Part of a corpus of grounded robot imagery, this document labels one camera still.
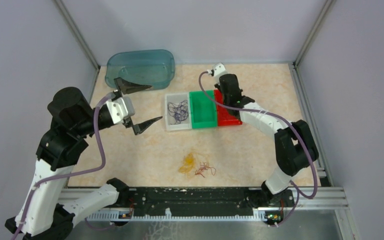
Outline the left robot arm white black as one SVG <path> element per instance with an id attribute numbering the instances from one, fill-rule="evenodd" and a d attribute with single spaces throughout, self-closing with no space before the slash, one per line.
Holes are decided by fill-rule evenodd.
<path id="1" fill-rule="evenodd" d="M 16 238 L 25 240 L 64 240 L 73 228 L 91 214 L 108 206 L 132 207 L 128 185 L 117 178 L 102 187 L 69 203 L 59 197 L 69 178 L 77 175 L 74 167 L 88 147 L 87 137 L 95 137 L 101 164 L 90 173 L 106 165 L 100 130 L 123 125 L 142 134 L 157 118 L 135 124 L 135 110 L 129 94 L 150 88 L 123 78 L 114 80 L 116 89 L 92 107 L 77 87 L 59 90 L 48 104 L 52 116 L 50 129 L 42 136 L 36 150 L 35 172 L 20 212 L 6 220 L 5 227 Z"/>

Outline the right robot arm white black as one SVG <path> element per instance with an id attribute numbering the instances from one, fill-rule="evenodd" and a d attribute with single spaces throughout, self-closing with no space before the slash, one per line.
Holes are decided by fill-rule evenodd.
<path id="1" fill-rule="evenodd" d="M 319 152 L 307 122 L 290 122 L 262 108 L 254 99 L 242 94 L 235 74 L 217 77 L 215 87 L 221 92 L 220 106 L 229 115 L 251 125 L 274 141 L 277 167 L 261 185 L 264 204 L 275 206 L 294 177 L 305 168 L 311 169 L 313 182 L 317 184 L 314 161 L 319 158 Z"/>

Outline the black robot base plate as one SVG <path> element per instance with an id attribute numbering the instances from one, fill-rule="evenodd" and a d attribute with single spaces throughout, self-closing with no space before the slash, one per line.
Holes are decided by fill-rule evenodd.
<path id="1" fill-rule="evenodd" d="M 137 187 L 111 207 L 133 210 L 135 217 L 249 217 L 258 208 L 293 207 L 291 190 L 273 198 L 260 187 Z"/>

